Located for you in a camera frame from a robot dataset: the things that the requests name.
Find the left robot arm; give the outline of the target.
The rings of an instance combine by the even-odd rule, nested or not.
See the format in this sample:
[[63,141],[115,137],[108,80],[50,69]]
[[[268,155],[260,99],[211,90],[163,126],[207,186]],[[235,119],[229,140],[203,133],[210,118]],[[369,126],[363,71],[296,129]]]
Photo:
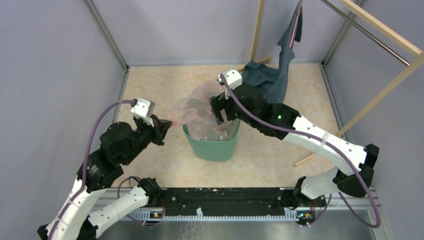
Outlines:
[[77,172],[72,190],[55,219],[38,228],[42,240],[96,240],[125,215],[160,202],[161,188],[154,178],[138,180],[129,193],[97,211],[98,199],[123,175],[149,144],[163,146],[172,122],[151,117],[153,124],[135,119],[136,129],[127,122],[115,122],[100,136],[100,148],[88,156]]

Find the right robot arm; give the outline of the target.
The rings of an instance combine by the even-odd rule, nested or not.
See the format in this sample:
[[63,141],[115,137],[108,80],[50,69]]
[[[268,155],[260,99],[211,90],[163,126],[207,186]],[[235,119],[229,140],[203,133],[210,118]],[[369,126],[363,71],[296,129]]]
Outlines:
[[310,122],[297,110],[283,103],[268,103],[259,88],[249,84],[236,87],[209,99],[217,124],[225,112],[229,121],[239,119],[265,136],[301,146],[333,164],[333,168],[314,176],[298,179],[293,200],[307,206],[320,196],[344,193],[355,198],[370,191],[379,148],[373,144],[355,145]]

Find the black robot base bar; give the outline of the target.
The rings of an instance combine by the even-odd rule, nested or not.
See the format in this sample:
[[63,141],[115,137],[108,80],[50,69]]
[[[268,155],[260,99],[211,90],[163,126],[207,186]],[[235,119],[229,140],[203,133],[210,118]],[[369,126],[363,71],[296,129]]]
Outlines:
[[202,214],[205,217],[287,216],[290,210],[324,207],[321,196],[314,200],[295,198],[293,189],[284,187],[182,188],[161,190],[146,210],[163,210],[165,217]]

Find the pink translucent trash bag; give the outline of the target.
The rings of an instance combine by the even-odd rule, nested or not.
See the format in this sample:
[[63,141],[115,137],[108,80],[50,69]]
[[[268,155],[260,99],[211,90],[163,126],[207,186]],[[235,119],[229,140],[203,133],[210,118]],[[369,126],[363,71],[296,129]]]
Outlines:
[[235,138],[239,122],[225,120],[218,125],[212,113],[209,99],[225,92],[225,87],[213,80],[206,81],[178,100],[168,111],[167,119],[173,128],[187,127],[188,134],[195,140],[226,142]]

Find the green plastic trash bin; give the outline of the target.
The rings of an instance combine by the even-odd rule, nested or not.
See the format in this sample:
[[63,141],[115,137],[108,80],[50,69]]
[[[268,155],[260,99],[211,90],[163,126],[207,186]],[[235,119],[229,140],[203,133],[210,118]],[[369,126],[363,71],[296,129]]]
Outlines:
[[196,157],[206,161],[226,162],[231,159],[235,152],[240,123],[240,120],[232,122],[234,134],[227,141],[196,140],[191,137],[186,125],[183,125],[182,129]]

